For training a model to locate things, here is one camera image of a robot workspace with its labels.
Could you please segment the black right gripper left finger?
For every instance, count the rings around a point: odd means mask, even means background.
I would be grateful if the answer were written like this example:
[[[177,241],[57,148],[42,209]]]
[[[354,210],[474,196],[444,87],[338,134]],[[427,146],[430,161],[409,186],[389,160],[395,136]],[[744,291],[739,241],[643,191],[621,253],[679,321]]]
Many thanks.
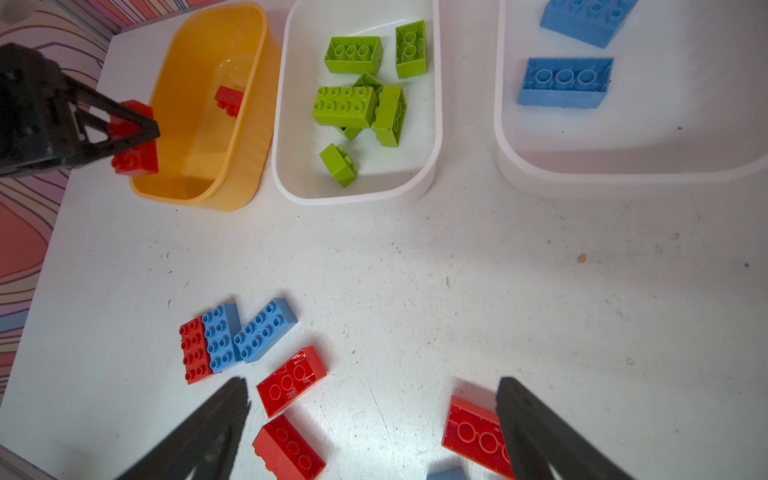
[[[228,479],[250,411],[246,380],[229,379],[123,479]]]

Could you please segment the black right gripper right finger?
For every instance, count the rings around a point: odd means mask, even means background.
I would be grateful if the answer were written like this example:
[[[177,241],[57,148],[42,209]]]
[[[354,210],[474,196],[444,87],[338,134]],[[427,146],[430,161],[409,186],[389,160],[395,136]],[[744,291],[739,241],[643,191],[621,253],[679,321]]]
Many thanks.
[[[513,377],[500,379],[496,413],[518,479],[630,477]]]

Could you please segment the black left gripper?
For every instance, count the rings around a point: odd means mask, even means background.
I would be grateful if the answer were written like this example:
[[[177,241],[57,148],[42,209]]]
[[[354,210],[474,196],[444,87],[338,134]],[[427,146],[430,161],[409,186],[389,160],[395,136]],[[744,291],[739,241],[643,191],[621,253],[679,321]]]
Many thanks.
[[[157,165],[159,137],[152,107],[137,100],[118,103],[66,78],[36,50],[15,43],[1,47],[3,177],[106,158],[113,165]]]

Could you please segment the red lego brick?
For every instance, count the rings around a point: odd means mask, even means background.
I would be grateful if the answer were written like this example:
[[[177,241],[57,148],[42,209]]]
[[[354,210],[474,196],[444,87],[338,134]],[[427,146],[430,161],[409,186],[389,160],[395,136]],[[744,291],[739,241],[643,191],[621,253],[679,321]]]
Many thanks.
[[[202,318],[196,317],[181,325],[179,334],[181,335],[180,346],[183,352],[185,380],[188,385],[192,385],[213,374]]]
[[[232,118],[238,117],[243,98],[243,91],[226,86],[220,86],[214,96],[217,107],[224,110]]]
[[[452,396],[441,445],[504,477],[515,479],[498,416]]]
[[[268,418],[286,410],[327,375],[314,346],[299,350],[257,385],[257,393]]]
[[[261,428],[253,448],[277,480],[317,479],[326,467],[325,461],[285,415],[276,417]]]
[[[121,105],[150,120],[154,119],[153,109],[137,100],[127,100],[122,102]],[[129,137],[141,131],[142,128],[136,123],[129,122],[119,116],[110,116],[108,133],[112,140]],[[158,174],[159,163],[155,140],[150,140],[147,143],[116,154],[111,161],[111,166],[116,174],[132,178]]]

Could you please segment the small green lego brick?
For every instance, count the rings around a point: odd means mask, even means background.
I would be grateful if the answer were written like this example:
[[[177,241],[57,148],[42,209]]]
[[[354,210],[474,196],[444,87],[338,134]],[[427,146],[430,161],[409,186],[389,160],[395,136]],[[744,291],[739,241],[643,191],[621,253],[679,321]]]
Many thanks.
[[[357,179],[357,165],[342,146],[329,144],[320,152],[320,158],[331,177],[342,188],[348,187]]]

